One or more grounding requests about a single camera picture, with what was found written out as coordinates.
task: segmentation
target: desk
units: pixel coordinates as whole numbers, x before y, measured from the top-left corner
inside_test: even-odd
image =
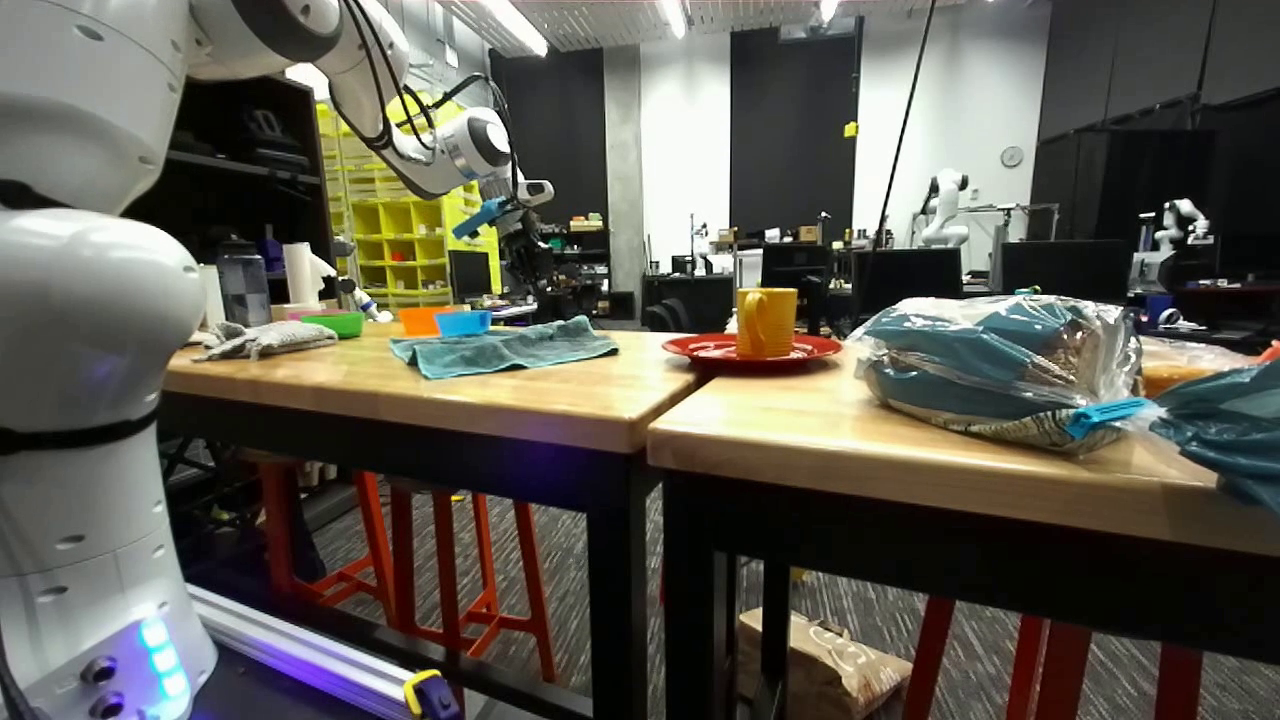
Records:
[[[895,415],[827,367],[713,382],[651,426],[646,462],[668,506],[668,716],[729,716],[736,556],[768,565],[774,698],[786,565],[1280,662],[1280,520],[1233,510],[1161,439],[1056,462]]]
[[[591,716],[643,720],[651,471],[638,439],[690,378],[663,362],[663,337],[615,331],[615,344],[606,362],[440,386],[410,378],[383,330],[274,362],[195,365],[185,351],[168,365],[160,422],[185,436],[585,512]]]

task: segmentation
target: floor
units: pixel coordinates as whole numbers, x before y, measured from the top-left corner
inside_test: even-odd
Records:
[[[502,500],[490,500],[490,527],[498,548],[498,572],[502,572],[502,602],[510,602],[515,611],[524,611],[524,580],[521,580],[521,556],[515,556],[515,527]],[[470,532],[466,524],[466,500],[457,500],[457,527]],[[588,662],[588,583],[585,583],[585,520],[570,512],[535,510],[535,538],[538,538],[538,561],[546,580],[546,607],[550,607],[550,634],[554,634],[554,662],[570,687],[591,687],[591,662]],[[329,524],[318,538],[318,554],[329,561],[344,561],[361,554],[361,524],[357,515],[344,515]],[[463,595],[477,590],[477,556],[466,556],[466,538],[460,538],[460,590]],[[419,605],[424,625],[437,620],[437,561],[430,543],[419,543]],[[654,572],[660,572],[660,495],[646,506],[646,583],[651,583],[651,625],[646,625],[646,706],[651,716],[663,716],[660,694],[663,694],[663,638],[660,638],[660,605],[654,605]],[[741,605],[758,605],[758,572],[743,568]],[[878,583],[857,583],[835,577],[802,577],[792,590],[792,607],[809,620],[822,625],[827,634],[845,634],[861,643],[912,657],[917,625],[919,625],[919,595],[878,590]],[[964,605],[957,611],[949,663],[935,698],[935,720],[976,720],[976,716],[999,716],[1002,684],[1006,684],[1006,662],[1012,662],[1012,628],[1014,616],[972,607]],[[535,675],[531,639],[502,638],[490,657],[506,669],[528,669]],[[1090,662],[1089,662],[1089,684],[1085,684],[1085,709],[1081,720],[1128,720],[1128,716],[1152,716],[1152,684],[1156,684],[1156,643],[1132,643],[1114,638],[1097,638]],[[1205,669],[1205,720],[1280,720],[1280,669],[1270,663],[1246,663],[1228,657],[1206,657]]]

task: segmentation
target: bag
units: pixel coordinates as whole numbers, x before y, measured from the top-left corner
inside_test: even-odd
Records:
[[[1161,395],[1152,426],[1243,506],[1280,510],[1280,365],[1236,367]]]
[[[895,411],[953,434],[1089,453],[1148,411],[1120,303],[1069,298],[901,301],[851,331],[857,373]]]

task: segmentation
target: bottle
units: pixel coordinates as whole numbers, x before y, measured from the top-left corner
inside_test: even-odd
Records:
[[[231,235],[218,256],[222,281],[222,311],[231,324],[254,330],[273,320],[273,287],[264,256],[245,241]]]

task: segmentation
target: ceiling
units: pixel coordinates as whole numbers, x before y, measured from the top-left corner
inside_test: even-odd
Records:
[[[498,55],[528,55],[515,35],[506,35],[483,0],[440,0],[457,19],[483,35]],[[510,0],[531,28],[546,35],[554,54],[574,50],[619,50],[671,40],[654,0]],[[683,0],[690,32],[749,32],[814,19],[818,0]],[[835,15],[868,14],[907,14],[928,9],[928,0],[840,0]]]

